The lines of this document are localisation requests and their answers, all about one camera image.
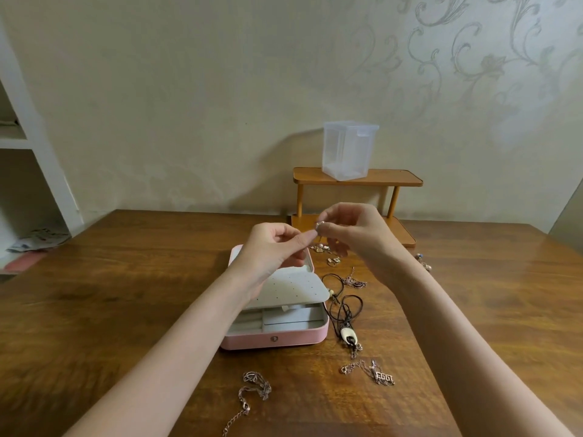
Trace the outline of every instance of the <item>black cord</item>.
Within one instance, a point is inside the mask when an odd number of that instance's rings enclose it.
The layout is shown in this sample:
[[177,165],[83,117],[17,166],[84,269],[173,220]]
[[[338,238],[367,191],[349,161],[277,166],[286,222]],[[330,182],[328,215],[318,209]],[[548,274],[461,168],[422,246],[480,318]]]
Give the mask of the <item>black cord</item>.
[[[322,282],[324,281],[324,278],[328,277],[328,276],[333,276],[333,277],[337,278],[340,281],[340,284],[342,285],[340,291],[338,293],[335,293],[332,295],[332,303],[330,304],[330,308],[326,307],[326,304],[324,304],[324,309],[326,310],[328,317],[332,321],[334,333],[336,334],[336,336],[339,339],[342,339],[342,335],[340,334],[340,331],[343,328],[347,328],[347,327],[352,328],[351,321],[353,321],[354,319],[356,319],[358,317],[358,315],[360,315],[360,313],[362,312],[363,307],[364,307],[364,302],[360,296],[357,296],[355,294],[347,294],[346,296],[344,296],[342,298],[341,301],[338,301],[338,297],[344,291],[344,281],[339,275],[337,275],[335,273],[328,273],[328,274],[325,274],[324,276],[322,276]],[[356,313],[354,313],[354,314],[352,313],[352,310],[350,309],[348,304],[345,302],[346,299],[349,299],[349,298],[357,299],[360,302],[360,307],[356,311]],[[334,302],[336,302],[339,305],[338,314],[336,316],[334,316],[332,313],[332,306],[334,305]]]

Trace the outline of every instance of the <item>transparent plastic box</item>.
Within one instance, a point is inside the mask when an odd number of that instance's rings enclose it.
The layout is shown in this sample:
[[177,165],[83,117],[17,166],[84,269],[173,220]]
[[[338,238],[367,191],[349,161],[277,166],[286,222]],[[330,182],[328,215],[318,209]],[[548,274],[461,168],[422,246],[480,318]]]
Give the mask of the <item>transparent plastic box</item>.
[[363,178],[378,126],[357,121],[324,123],[322,171],[337,181]]

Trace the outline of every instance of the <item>pink jewelry box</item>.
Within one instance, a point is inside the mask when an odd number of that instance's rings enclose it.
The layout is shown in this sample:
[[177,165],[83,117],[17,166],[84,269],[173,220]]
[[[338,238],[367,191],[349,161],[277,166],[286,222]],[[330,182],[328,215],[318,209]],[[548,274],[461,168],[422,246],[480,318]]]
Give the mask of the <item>pink jewelry box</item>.
[[[231,250],[229,265],[242,245]],[[328,335],[324,301],[330,294],[318,275],[310,250],[303,267],[277,270],[233,322],[220,347],[224,350],[289,347],[322,342]]]

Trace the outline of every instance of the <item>wooden shelf stand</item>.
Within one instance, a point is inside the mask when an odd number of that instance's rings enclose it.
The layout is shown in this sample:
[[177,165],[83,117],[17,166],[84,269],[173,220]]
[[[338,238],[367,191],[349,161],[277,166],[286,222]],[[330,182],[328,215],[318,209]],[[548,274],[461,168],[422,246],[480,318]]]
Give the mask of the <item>wooden shelf stand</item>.
[[319,167],[295,167],[293,170],[293,182],[297,184],[297,211],[295,215],[292,215],[291,217],[291,225],[301,231],[313,228],[316,218],[318,217],[316,214],[303,214],[302,212],[304,185],[358,185],[382,187],[379,212],[382,212],[383,210],[388,188],[393,187],[393,193],[390,197],[389,211],[387,214],[387,225],[405,247],[415,246],[415,239],[403,224],[401,224],[401,222],[393,215],[401,187],[421,187],[423,185],[423,181],[413,175],[410,171],[369,169],[368,175],[365,178],[352,179],[350,181],[337,181],[331,176],[326,175]]

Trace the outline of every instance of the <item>person's left hand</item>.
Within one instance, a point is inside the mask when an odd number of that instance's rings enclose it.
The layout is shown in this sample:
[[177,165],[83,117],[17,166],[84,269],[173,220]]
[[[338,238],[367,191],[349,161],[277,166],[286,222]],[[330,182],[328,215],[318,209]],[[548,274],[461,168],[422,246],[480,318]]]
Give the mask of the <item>person's left hand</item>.
[[301,267],[305,249],[317,235],[316,230],[302,233],[282,222],[257,224],[231,267],[250,278],[256,296],[263,282],[278,268]]

